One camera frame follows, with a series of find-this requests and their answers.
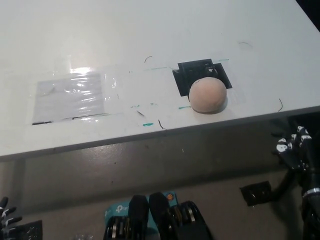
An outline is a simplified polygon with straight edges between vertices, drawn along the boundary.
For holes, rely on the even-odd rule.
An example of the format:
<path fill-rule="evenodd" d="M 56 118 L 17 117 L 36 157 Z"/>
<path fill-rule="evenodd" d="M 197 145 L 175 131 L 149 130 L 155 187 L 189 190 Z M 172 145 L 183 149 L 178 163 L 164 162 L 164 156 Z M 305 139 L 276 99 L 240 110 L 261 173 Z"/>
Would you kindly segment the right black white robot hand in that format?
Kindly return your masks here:
<path fill-rule="evenodd" d="M 297 178 L 303 198 L 320 193 L 320 159 L 313 138 L 304 126 L 298 125 L 289 137 L 280 138 L 272 154 Z"/>

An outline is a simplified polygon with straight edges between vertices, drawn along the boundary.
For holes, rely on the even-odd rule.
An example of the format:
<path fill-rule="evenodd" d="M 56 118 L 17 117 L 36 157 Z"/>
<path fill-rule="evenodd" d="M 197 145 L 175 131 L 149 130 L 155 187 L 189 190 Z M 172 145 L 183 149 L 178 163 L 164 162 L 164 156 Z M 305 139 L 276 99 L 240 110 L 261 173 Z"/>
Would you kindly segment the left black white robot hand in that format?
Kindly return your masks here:
<path fill-rule="evenodd" d="M 0 199 L 0 232 L 5 234 L 8 232 L 13 225 L 19 223 L 22 216 L 12 216 L 17 210 L 16 206 L 8 207 L 9 198 L 4 196 Z"/>

